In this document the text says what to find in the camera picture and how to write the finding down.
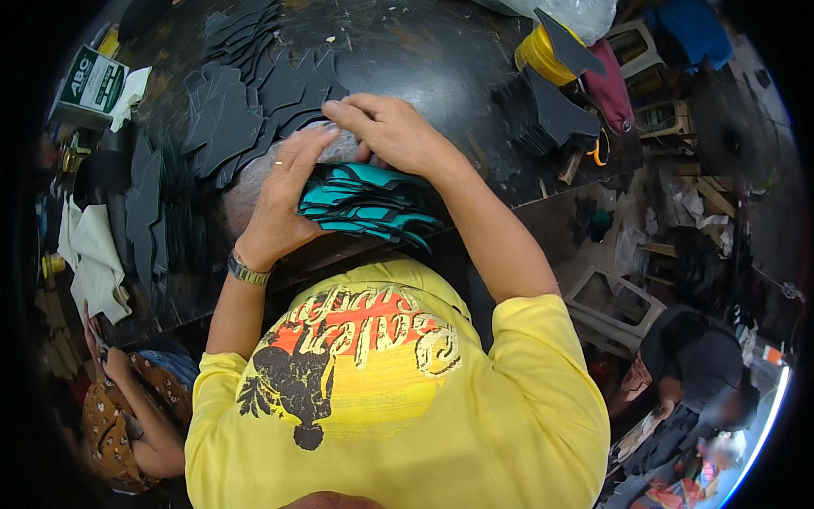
floral blouse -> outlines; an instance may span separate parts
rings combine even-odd
[[[192,388],[138,353],[131,353],[129,357],[142,386],[185,437],[192,419]],[[113,489],[131,494],[147,491],[159,482],[139,471],[130,449],[130,441],[137,440],[141,434],[133,431],[140,428],[134,416],[133,409],[112,380],[97,380],[88,388],[82,406],[82,436],[90,444],[96,474]]]

table surface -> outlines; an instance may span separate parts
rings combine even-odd
[[[235,8],[226,0],[185,2],[171,8],[117,57],[131,68],[153,66],[142,104],[133,115],[150,136],[162,129],[177,142],[186,136],[182,81],[205,64],[201,57],[205,20],[214,11],[229,14]],[[351,93],[393,95],[411,102],[469,158],[510,208],[643,165],[634,131],[611,143],[608,165],[598,168],[584,157],[573,184],[565,186],[557,180],[560,161],[533,158],[512,145],[508,125],[489,94],[515,72],[514,48],[532,27],[526,18],[499,15],[468,0],[286,0],[278,18],[278,36],[269,47],[273,55],[284,46],[295,59],[309,47],[332,48],[337,53],[337,76]],[[329,43],[328,37],[335,40]],[[204,196],[221,202],[213,190]],[[247,210],[252,205],[247,203]],[[124,343],[214,310],[234,232],[221,205],[207,210],[208,272],[171,276],[166,294],[154,298],[152,307],[141,285],[131,285],[138,287],[131,292],[133,317],[116,326]],[[316,269],[380,245],[374,239],[324,236],[287,258],[274,287],[290,286]]]

yellow t-shirt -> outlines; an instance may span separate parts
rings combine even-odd
[[[388,509],[589,508],[610,440],[562,299],[500,303],[488,356],[458,294],[410,259],[294,299],[249,362],[204,354],[186,486],[198,509],[314,491]]]

white cloth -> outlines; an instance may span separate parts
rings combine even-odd
[[[85,299],[90,316],[104,313],[113,324],[133,312],[119,288],[125,272],[110,233],[106,205],[88,205],[82,212],[73,195],[66,195],[57,252],[73,270],[71,296],[79,316]]]
[[[137,71],[133,71],[125,78],[125,86],[122,88],[119,100],[113,105],[110,111],[110,116],[113,117],[113,122],[110,124],[110,130],[114,133],[121,129],[125,121],[130,120],[130,107],[144,97],[144,90],[147,88],[147,78],[150,77],[152,67],[145,67]]]

watch strap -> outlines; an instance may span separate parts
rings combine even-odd
[[[249,284],[263,285],[269,281],[271,270],[269,272],[255,272],[248,269],[238,258],[237,253],[232,249],[229,253],[229,272],[238,281],[245,281]]]

